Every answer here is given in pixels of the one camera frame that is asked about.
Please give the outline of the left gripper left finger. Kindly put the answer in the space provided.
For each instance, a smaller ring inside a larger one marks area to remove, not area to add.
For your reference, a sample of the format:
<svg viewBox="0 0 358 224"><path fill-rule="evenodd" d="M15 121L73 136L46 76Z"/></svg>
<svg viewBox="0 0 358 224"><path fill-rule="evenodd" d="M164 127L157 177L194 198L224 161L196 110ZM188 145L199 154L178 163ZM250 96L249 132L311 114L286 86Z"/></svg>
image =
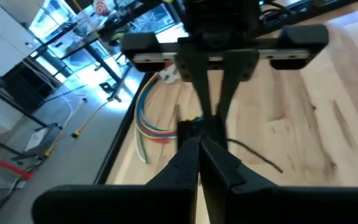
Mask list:
<svg viewBox="0 0 358 224"><path fill-rule="evenodd" d="M38 196L34 223L194 223L199 139L144 185L62 185Z"/></svg>

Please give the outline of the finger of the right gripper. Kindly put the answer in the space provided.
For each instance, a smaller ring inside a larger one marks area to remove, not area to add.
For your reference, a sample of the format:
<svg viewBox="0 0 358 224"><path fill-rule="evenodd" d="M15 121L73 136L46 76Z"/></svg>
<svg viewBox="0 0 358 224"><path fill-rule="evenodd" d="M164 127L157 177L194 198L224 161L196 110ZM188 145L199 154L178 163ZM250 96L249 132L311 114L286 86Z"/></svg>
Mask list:
<svg viewBox="0 0 358 224"><path fill-rule="evenodd" d="M232 98L240 82L247 82L252 77L259 61L257 50L228 51L223 55L223 80L217 107L217 115L226 119Z"/></svg>
<svg viewBox="0 0 358 224"><path fill-rule="evenodd" d="M182 80L191 82L198 95L204 119L213 117L208 83L208 59L200 52L180 50L177 53L177 69Z"/></svg>

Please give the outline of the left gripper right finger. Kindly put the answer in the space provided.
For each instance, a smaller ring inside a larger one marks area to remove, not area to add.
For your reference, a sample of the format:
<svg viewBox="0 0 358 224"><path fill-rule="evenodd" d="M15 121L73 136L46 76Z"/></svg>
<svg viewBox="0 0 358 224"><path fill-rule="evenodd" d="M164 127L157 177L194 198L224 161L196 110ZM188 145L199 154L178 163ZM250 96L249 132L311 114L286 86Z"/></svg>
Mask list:
<svg viewBox="0 0 358 224"><path fill-rule="evenodd" d="M358 223L358 187L280 186L210 138L200 172L211 223Z"/></svg>

